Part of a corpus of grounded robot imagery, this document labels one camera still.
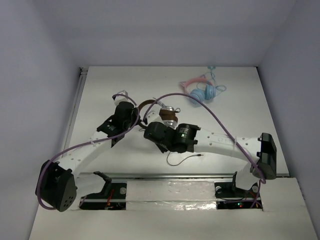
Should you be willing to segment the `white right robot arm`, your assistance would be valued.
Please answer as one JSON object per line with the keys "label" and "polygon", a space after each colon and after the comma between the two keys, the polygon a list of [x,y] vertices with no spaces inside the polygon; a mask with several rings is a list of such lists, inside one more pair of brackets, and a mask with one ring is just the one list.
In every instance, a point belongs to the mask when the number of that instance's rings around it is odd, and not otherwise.
{"label": "white right robot arm", "polygon": [[259,187],[277,177],[277,147],[269,133],[259,137],[231,137],[210,132],[197,125],[181,123],[171,128],[160,122],[150,123],[143,137],[153,142],[162,153],[211,153],[246,161],[231,182],[216,183],[215,197],[231,200],[249,196]]}

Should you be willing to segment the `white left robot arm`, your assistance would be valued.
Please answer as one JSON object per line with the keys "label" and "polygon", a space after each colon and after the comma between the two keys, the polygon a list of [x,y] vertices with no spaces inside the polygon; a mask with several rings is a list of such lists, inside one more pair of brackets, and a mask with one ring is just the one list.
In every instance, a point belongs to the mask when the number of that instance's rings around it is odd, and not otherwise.
{"label": "white left robot arm", "polygon": [[117,144],[139,119],[138,107],[121,101],[90,141],[67,148],[44,162],[35,189],[39,205],[46,210],[64,212],[69,208],[80,208],[94,195],[110,199],[115,190],[109,176],[100,171],[86,178],[79,175],[99,155]]}

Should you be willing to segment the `brown silver headphones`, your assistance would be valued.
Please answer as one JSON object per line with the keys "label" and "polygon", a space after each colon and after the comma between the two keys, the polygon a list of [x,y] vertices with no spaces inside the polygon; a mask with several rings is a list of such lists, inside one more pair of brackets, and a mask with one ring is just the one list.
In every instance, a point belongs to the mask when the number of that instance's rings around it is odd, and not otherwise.
{"label": "brown silver headphones", "polygon": [[[154,101],[155,101],[155,98],[143,101],[138,106],[139,111],[141,111],[145,106],[151,105]],[[178,118],[176,116],[176,113],[179,113],[181,111],[180,108],[174,109],[172,106],[165,105],[161,101],[158,101],[156,104],[158,104],[160,106],[159,117],[163,121],[164,125],[172,128],[172,129],[175,129],[178,124]],[[142,129],[147,128],[147,123],[143,122],[142,120],[139,120],[137,124]]]}

